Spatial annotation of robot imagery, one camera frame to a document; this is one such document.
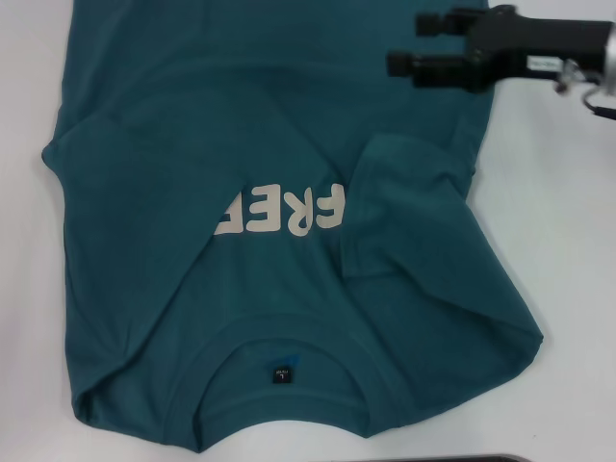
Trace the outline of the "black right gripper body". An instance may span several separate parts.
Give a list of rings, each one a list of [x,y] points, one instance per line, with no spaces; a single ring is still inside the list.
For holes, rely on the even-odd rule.
[[[592,77],[608,75],[609,21],[531,18],[512,5],[463,14],[464,90],[485,91],[508,78],[556,80],[567,62]]]

